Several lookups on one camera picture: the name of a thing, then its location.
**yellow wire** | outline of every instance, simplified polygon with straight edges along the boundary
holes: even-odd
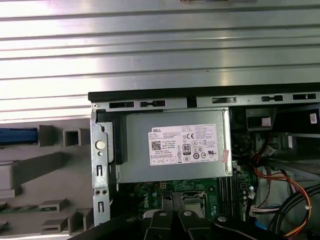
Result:
[[[302,186],[301,186],[299,183],[297,183],[296,181],[293,181],[292,179],[291,179],[291,181],[292,181],[294,184],[298,185],[298,186],[300,187],[300,190],[305,194],[305,198],[306,198],[307,204],[308,204],[308,206],[309,206],[309,214],[308,214],[308,219],[309,219],[309,218],[311,217],[311,201],[310,201],[310,198],[309,198],[307,192],[302,188]],[[295,229],[293,229],[292,231],[286,233],[284,236],[288,237],[288,236],[296,233],[297,231],[299,231],[300,229],[302,229],[306,224],[307,224],[307,220],[304,220],[303,223],[302,223],[300,226],[298,226],[298,227],[296,227]]]
[[[263,179],[268,179],[268,180],[287,180],[289,183],[291,182],[292,184],[296,185],[299,187],[300,191],[303,193],[304,197],[306,198],[306,202],[307,205],[309,206],[309,214],[308,214],[308,219],[311,217],[311,200],[310,197],[308,196],[307,192],[305,191],[305,189],[296,181],[284,177],[284,176],[268,176],[268,175],[264,175],[263,173],[260,173],[257,169],[254,170],[254,172]],[[300,229],[302,229],[305,225],[307,224],[307,220],[304,220],[303,223],[296,227],[295,229],[293,229],[292,231],[286,233],[284,236],[288,237],[294,233],[296,233],[297,231],[299,231]]]

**small label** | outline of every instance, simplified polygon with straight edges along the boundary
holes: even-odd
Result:
[[[271,127],[271,117],[262,118],[262,127]]]
[[[310,114],[310,122],[311,122],[311,124],[317,124],[318,123],[317,114],[316,113]]]
[[[248,194],[248,198],[250,198],[250,199],[254,199],[255,198],[255,196],[256,196],[256,193],[253,191],[253,190],[251,190],[250,192],[249,192],[249,194]]]
[[[275,153],[276,150],[274,150],[271,146],[267,145],[264,153],[267,154],[268,156],[271,156],[272,154]]]
[[[228,149],[223,149],[221,162],[227,163],[228,162],[228,156],[229,156],[229,150]]]
[[[215,124],[153,127],[148,138],[152,166],[218,161]]]

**80 plus logo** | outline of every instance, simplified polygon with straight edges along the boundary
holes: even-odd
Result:
[[[182,145],[183,155],[191,155],[191,145],[183,144]]]

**red sticker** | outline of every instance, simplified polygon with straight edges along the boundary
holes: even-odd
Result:
[[[227,163],[228,162],[228,156],[229,156],[229,150],[228,149],[223,149],[221,162]]]

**motherboard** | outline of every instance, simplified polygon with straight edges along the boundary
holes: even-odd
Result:
[[[211,219],[219,212],[216,178],[141,182],[129,186],[127,192],[133,201],[138,201],[133,210],[140,216],[149,210],[162,209],[172,193],[179,193],[184,209],[198,215]]]
[[[126,199],[122,207],[126,207],[125,213],[143,217],[150,210],[170,208],[172,198],[178,196],[183,209],[194,211],[201,218],[212,219],[222,213],[241,217],[246,210],[253,178],[251,172],[241,168],[233,177],[227,178],[124,183],[120,184],[120,192]]]

